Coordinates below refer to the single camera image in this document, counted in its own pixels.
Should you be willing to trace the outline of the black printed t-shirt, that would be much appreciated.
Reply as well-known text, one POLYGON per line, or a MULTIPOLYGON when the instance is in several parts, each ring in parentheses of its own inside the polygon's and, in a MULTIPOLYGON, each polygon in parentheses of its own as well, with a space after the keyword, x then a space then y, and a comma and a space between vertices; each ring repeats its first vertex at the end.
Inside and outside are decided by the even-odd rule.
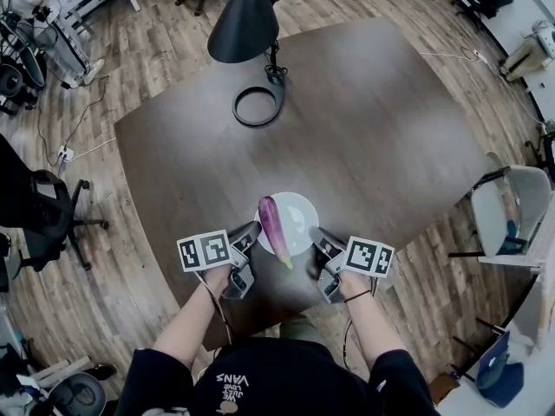
POLYGON ((153 349, 134 352, 115 416, 440 416, 410 354, 378 357, 369 380, 314 342, 259 338, 226 348, 194 381, 153 349))

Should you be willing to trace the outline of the black desk lamp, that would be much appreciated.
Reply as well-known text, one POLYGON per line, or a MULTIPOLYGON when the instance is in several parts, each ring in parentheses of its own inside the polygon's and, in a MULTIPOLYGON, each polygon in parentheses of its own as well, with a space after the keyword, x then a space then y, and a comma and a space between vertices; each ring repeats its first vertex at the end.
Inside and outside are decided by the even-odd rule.
POLYGON ((279 24, 274 4, 279 0, 229 0, 207 42, 211 58, 217 62, 234 64, 247 62, 260 55, 265 78, 243 87, 232 101, 235 119, 246 127, 264 127, 273 122, 284 105, 285 76, 288 68, 278 65, 279 24), (267 93, 274 101, 269 116, 247 120, 238 112, 238 105, 248 94, 267 93))

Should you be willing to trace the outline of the grey oval shell rig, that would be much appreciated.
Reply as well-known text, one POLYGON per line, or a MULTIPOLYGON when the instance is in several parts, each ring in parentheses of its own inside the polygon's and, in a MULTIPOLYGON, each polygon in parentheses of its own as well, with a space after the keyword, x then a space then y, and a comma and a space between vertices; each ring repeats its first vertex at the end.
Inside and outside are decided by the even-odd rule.
POLYGON ((33 37, 33 25, 13 12, 0 14, 0 45, 7 46, 23 65, 36 88, 43 88, 45 75, 37 57, 42 51, 33 37))

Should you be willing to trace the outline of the white table with light top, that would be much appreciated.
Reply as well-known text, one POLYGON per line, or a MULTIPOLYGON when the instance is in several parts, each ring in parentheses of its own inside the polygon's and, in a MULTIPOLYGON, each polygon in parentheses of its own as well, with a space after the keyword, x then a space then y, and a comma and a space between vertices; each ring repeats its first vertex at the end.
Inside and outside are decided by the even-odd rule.
POLYGON ((481 263, 529 269, 539 282, 539 309, 532 323, 537 324, 534 337, 528 336, 533 351, 540 351, 548 342, 555 312, 555 192, 547 211, 524 255, 478 257, 481 263))

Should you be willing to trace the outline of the person's left forearm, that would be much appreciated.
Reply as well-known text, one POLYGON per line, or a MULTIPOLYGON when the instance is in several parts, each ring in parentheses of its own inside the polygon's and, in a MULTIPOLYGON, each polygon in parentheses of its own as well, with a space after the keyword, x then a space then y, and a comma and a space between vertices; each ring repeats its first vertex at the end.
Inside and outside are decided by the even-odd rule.
POLYGON ((209 290, 200 285, 161 332, 153 349, 191 369, 215 309, 209 290))

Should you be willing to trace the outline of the white round plate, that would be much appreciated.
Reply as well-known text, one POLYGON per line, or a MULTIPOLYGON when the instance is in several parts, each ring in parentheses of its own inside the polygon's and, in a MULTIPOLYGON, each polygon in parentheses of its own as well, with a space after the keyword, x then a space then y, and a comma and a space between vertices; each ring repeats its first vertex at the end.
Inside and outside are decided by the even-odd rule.
POLYGON ((289 254, 289 257, 281 256, 278 260, 292 269, 292 258, 301 255, 312 246, 309 230, 319 226, 318 213, 314 205, 298 193, 278 192, 271 197, 277 206, 284 243, 289 254))

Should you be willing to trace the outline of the person's left hand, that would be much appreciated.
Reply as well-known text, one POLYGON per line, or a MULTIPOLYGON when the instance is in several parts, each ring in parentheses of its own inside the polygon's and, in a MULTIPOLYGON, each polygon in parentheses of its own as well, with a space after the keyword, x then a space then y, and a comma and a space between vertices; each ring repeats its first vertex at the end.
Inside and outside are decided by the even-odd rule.
POLYGON ((227 264, 211 268, 204 272, 205 282, 216 298, 220 298, 222 293, 228 287, 231 271, 232 266, 227 264))

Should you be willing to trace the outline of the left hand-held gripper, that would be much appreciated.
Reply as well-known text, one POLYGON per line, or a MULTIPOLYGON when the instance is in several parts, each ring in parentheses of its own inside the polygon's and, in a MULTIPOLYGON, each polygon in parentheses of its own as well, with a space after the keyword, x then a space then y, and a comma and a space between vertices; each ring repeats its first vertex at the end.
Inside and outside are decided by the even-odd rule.
POLYGON ((242 300, 254 284, 250 258, 246 253, 258 241, 262 226, 258 221, 230 231, 211 231, 177 241, 182 268, 185 272, 201 272, 230 264, 226 299, 242 300))

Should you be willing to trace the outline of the person's right forearm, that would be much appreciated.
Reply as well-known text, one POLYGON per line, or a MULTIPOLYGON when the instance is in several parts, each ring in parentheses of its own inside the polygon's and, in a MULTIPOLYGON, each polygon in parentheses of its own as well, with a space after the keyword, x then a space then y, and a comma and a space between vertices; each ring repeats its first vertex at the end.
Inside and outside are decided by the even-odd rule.
POLYGON ((362 357, 372 374, 378 360, 386 354, 408 354, 400 336, 389 324, 371 294, 346 303, 356 331, 362 357))

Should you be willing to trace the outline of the blue chair with black legs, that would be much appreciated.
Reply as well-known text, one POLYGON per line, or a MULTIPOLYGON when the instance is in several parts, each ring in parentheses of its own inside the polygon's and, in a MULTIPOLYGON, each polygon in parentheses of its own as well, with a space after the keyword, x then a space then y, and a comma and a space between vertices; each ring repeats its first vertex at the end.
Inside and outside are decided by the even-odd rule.
POLYGON ((489 404, 500 409, 506 408, 523 389, 524 365, 522 362, 509 361, 509 330, 479 317, 475 321, 488 328, 491 336, 483 346, 472 346, 457 336, 453 337, 472 356, 464 367, 452 364, 452 376, 456 380, 466 378, 489 404))

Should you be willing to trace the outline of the person's right hand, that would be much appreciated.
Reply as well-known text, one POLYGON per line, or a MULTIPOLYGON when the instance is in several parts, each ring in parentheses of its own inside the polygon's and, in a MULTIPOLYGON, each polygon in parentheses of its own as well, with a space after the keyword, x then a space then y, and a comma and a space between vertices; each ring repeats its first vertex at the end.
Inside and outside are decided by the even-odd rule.
POLYGON ((339 274, 339 277, 340 292, 344 301, 372 290, 370 280, 365 275, 344 270, 339 274))

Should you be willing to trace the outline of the olive trousers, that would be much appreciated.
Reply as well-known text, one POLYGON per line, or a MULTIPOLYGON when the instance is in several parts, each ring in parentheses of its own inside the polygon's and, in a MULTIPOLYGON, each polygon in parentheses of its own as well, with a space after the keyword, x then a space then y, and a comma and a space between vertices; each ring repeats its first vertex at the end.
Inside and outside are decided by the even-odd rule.
POLYGON ((293 341, 307 341, 324 345, 317 327, 304 315, 299 314, 279 325, 279 338, 293 341))

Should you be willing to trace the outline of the brown bag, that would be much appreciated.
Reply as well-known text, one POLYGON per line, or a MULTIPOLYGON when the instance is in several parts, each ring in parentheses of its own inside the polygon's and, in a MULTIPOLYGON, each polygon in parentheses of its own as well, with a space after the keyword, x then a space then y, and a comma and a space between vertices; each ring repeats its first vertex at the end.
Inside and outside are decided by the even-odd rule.
POLYGON ((439 374, 430 384, 429 391, 435 406, 438 406, 450 392, 460 386, 456 372, 439 374))

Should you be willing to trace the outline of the grey chair with black legs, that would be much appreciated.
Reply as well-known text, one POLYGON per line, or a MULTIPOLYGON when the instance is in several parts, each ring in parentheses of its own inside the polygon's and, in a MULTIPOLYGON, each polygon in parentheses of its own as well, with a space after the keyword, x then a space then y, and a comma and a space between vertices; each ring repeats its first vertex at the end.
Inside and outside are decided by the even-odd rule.
POLYGON ((547 213, 552 189, 546 173, 533 166, 510 165, 485 173, 470 191, 475 234, 480 250, 452 252, 450 258, 517 256, 531 243, 533 233, 547 213), (503 199, 506 187, 517 201, 516 231, 508 228, 503 199))

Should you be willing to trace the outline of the white appliance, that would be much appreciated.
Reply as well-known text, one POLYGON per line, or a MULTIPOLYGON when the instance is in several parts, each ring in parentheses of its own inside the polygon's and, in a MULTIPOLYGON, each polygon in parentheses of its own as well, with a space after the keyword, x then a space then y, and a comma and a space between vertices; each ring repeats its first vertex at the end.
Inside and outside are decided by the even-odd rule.
POLYGON ((499 67, 506 81, 516 81, 538 71, 548 59, 555 60, 555 29, 529 36, 499 67))

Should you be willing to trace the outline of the purple eggplant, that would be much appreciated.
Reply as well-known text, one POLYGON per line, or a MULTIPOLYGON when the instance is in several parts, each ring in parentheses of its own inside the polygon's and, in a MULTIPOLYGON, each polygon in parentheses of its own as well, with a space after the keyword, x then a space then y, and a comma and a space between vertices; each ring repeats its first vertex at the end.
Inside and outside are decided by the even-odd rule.
POLYGON ((277 203, 271 196, 262 197, 258 202, 258 215, 262 229, 277 259, 289 270, 293 269, 284 230, 278 213, 277 203))

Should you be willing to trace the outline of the black chair base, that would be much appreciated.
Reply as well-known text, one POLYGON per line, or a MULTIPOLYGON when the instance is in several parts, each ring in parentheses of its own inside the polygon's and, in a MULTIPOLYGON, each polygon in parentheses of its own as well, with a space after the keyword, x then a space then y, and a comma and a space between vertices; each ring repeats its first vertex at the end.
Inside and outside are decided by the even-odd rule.
POLYGON ((536 167, 546 170, 555 183, 555 120, 548 120, 536 129, 539 133, 537 145, 527 140, 525 147, 532 150, 536 167))

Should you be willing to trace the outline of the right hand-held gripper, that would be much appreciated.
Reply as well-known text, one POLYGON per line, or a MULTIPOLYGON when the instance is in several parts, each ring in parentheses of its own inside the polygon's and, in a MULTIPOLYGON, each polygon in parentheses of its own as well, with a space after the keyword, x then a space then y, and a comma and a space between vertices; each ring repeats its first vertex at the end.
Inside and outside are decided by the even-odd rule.
POLYGON ((395 252, 393 247, 360 237, 350 237, 345 244, 319 226, 310 227, 309 236, 325 260, 317 287, 327 303, 344 301, 339 277, 344 270, 370 277, 372 294, 375 294, 379 280, 389 274, 395 252))

